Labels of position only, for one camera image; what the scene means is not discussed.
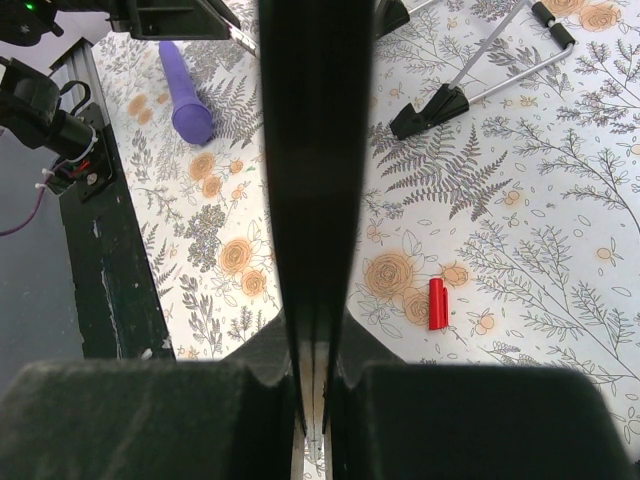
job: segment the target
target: purple cylinder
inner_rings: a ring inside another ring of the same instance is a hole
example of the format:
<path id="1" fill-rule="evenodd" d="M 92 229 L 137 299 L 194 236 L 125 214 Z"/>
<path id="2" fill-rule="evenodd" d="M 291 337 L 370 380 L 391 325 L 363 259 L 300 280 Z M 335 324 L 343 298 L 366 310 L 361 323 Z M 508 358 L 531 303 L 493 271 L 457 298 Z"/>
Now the purple cylinder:
<path id="1" fill-rule="evenodd" d="M 158 50 L 173 101 L 173 128 L 185 142 L 202 145 L 213 135 L 213 115 L 198 99 L 175 43 L 161 41 Z"/>

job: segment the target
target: orange rose print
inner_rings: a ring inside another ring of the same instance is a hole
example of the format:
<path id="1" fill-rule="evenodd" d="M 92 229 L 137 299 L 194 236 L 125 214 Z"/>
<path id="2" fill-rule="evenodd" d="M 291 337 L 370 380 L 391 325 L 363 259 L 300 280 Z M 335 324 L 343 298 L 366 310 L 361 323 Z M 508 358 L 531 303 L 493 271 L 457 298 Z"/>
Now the orange rose print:
<path id="1" fill-rule="evenodd" d="M 238 173 L 242 171 L 243 166 L 244 164 L 242 163 L 241 160 L 236 160 L 234 162 L 231 162 L 231 165 L 229 166 L 229 170 L 231 170 L 231 173 Z"/>
<path id="2" fill-rule="evenodd" d="M 204 183 L 202 184 L 202 195 L 206 198 L 215 197 L 222 190 L 222 180 L 220 177 L 214 177 L 213 175 L 208 175 L 204 179 Z"/>
<path id="3" fill-rule="evenodd" d="M 151 110 L 150 108 L 145 108 L 142 112 L 140 112 L 140 115 L 138 115 L 138 123 L 140 125 L 145 125 L 149 123 L 151 117 L 153 117 L 153 110 Z"/>
<path id="4" fill-rule="evenodd" d="M 559 17 L 567 17 L 576 13 L 586 0 L 542 0 L 542 3 L 551 13 Z"/>
<path id="5" fill-rule="evenodd" d="M 440 275 L 443 280 L 452 287 L 461 287 L 469 280 L 469 272 L 467 272 L 467 269 L 456 266 L 456 263 L 450 267 L 440 265 L 440 268 L 442 268 Z"/>
<path id="6" fill-rule="evenodd" d="M 474 333 L 478 335 L 485 335 L 489 330 L 496 326 L 493 314 L 488 308 L 482 313 L 468 313 L 470 317 L 473 317 L 469 319 L 469 322 L 473 325 L 473 330 L 471 331 L 472 336 Z"/>
<path id="7" fill-rule="evenodd" d="M 602 32 L 620 20 L 620 10 L 613 3 L 587 5 L 580 10 L 580 25 L 590 32 Z"/>
<path id="8" fill-rule="evenodd" d="M 377 257 L 367 269 L 365 283 L 378 298 L 390 299 L 404 292 L 413 279 L 409 263 L 401 255 Z"/>
<path id="9" fill-rule="evenodd" d="M 598 255 L 602 260 L 609 260 L 611 258 L 611 250 L 608 248 L 599 248 L 596 255 Z"/>
<path id="10" fill-rule="evenodd" d="M 382 238 L 388 236 L 389 235 L 380 232 L 377 225 L 369 225 L 367 227 L 367 238 L 373 243 L 382 243 Z"/>
<path id="11" fill-rule="evenodd" d="M 407 288 L 404 292 L 404 314 L 415 325 L 429 323 L 429 295 L 415 288 Z"/>
<path id="12" fill-rule="evenodd" d="M 233 200 L 240 200 L 243 196 L 242 192 L 244 191 L 244 183 L 239 184 L 236 189 L 231 192 L 231 198 Z"/>
<path id="13" fill-rule="evenodd" d="M 131 100 L 131 102 L 129 102 L 129 107 L 127 108 L 129 115 L 137 115 L 138 113 L 140 113 L 140 110 L 142 110 L 146 103 L 147 96 L 144 93 L 136 96 L 133 100 Z"/>
<path id="14" fill-rule="evenodd" d="M 193 180 L 202 180 L 209 175 L 215 164 L 216 159 L 212 154 L 208 152 L 201 153 L 191 161 L 189 175 Z"/>
<path id="15" fill-rule="evenodd" d="M 520 199 L 520 192 L 516 192 L 515 190 L 511 190 L 507 193 L 507 196 L 504 198 L 504 203 L 507 205 L 513 205 Z"/>
<path id="16" fill-rule="evenodd" d="M 232 240 L 220 252 L 220 268 L 228 275 L 241 272 L 251 261 L 251 247 L 245 239 Z"/>
<path id="17" fill-rule="evenodd" d="M 267 279 L 258 270 L 249 270 L 242 275 L 242 291 L 249 297 L 255 297 L 264 292 Z"/>

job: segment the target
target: floral patterned surface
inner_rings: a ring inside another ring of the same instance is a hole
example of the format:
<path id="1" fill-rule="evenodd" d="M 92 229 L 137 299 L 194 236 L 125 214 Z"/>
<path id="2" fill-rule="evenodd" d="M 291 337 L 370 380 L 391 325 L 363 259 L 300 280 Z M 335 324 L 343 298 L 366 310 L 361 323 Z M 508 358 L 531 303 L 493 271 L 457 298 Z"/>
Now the floral patterned surface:
<path id="1" fill-rule="evenodd" d="M 398 142 L 388 127 L 453 78 L 515 3 L 443 0 L 377 42 L 348 306 L 410 362 L 584 373 L 636 459 L 640 5 L 545 0 L 578 40 L 569 59 L 425 134 Z M 255 35 L 253 7 L 231 8 Z M 94 56 L 176 356 L 219 359 L 279 306 L 259 66 L 230 42 L 179 46 L 214 111 L 205 147 L 171 127 L 157 44 L 110 34 Z M 473 96 L 556 51 L 520 12 L 463 86 Z M 451 326 L 430 332 L 434 276 L 449 287 Z"/>

